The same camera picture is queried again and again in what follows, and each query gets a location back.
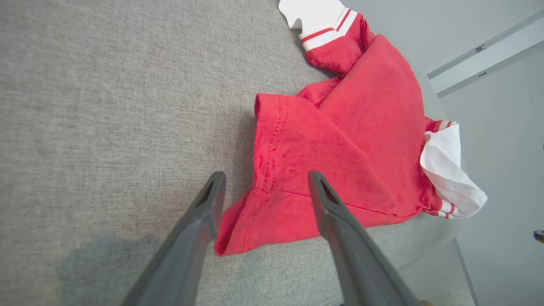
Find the red and white stripe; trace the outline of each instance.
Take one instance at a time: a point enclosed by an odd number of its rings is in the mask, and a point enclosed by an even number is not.
[[[438,131],[442,131],[444,130],[445,128],[449,128],[450,126],[453,126],[453,125],[456,125],[457,124],[457,121],[438,121],[436,123],[436,131],[435,132],[438,132]]]
[[[455,218],[457,212],[458,208],[455,207],[452,202],[442,199],[442,207],[438,211],[438,215],[440,217],[444,217],[446,219]]]
[[[315,33],[302,33],[300,34],[300,41],[306,52],[311,49],[321,47],[330,43],[331,41],[344,36],[357,17],[357,12],[351,9],[344,9],[340,14],[338,21],[334,27],[325,28]]]

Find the red t-shirt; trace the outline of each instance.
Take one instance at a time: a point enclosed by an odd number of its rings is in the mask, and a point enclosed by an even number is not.
[[[365,227],[442,207],[419,164],[425,132],[442,123],[425,117],[418,81],[399,51],[361,14],[347,10],[340,21],[302,39],[311,43],[308,61],[336,77],[296,97],[257,95],[253,184],[221,220],[219,255],[319,236],[310,170],[325,175]]]

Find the white wall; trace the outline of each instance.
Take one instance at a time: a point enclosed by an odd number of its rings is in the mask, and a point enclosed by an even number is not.
[[[341,1],[426,74],[544,9],[543,0]]]
[[[544,305],[544,51],[443,98],[489,202],[458,236],[481,306]]]

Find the gray couch cushion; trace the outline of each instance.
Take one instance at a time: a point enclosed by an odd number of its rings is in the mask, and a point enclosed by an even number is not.
[[[310,67],[270,0],[0,4],[0,296],[119,304],[209,174],[251,185],[255,94]],[[398,267],[453,233],[420,216],[370,229]],[[340,304],[326,242],[219,258],[199,305]]]

